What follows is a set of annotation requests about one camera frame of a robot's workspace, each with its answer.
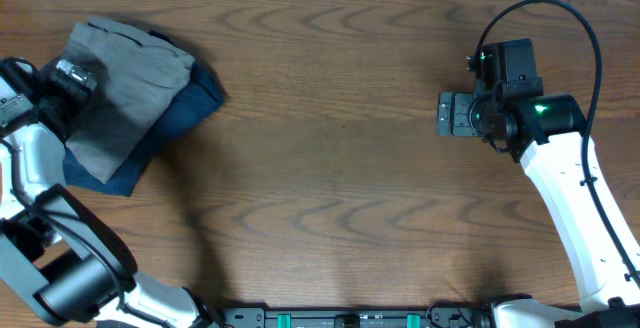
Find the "grey shorts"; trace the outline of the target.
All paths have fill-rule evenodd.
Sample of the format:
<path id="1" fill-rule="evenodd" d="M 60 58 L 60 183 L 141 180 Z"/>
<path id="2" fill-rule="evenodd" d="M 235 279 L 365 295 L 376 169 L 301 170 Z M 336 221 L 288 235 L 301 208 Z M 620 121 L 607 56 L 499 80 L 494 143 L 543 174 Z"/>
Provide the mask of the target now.
<path id="1" fill-rule="evenodd" d="M 161 38 L 102 17 L 77 23 L 61 57 L 97 80 L 67 147 L 102 183 L 188 84 L 195 62 L 190 53 Z"/>

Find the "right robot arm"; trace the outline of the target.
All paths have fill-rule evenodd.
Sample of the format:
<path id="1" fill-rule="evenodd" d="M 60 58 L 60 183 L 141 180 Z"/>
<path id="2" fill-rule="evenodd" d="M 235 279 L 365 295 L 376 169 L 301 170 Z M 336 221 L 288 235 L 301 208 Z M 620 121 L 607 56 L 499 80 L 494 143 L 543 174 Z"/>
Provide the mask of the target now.
<path id="1" fill-rule="evenodd" d="M 542 197 L 569 258 L 579 308 L 545 305 L 527 295 L 497 298 L 474 316 L 476 327 L 636 327 L 639 244 L 604 179 L 586 120 L 569 95 L 492 102 L 443 93 L 441 135 L 505 142 Z"/>

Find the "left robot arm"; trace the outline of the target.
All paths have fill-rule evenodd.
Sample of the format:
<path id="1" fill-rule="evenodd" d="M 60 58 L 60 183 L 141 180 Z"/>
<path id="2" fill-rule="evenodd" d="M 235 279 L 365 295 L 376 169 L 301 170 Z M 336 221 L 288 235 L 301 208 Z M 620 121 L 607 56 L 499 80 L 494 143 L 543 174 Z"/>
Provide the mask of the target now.
<path id="1" fill-rule="evenodd" d="M 1 62 L 2 281 L 53 326 L 223 326 L 189 289 L 140 272 L 120 237 L 68 191 L 68 125 L 94 88 L 68 62 L 47 78 L 24 59 Z"/>

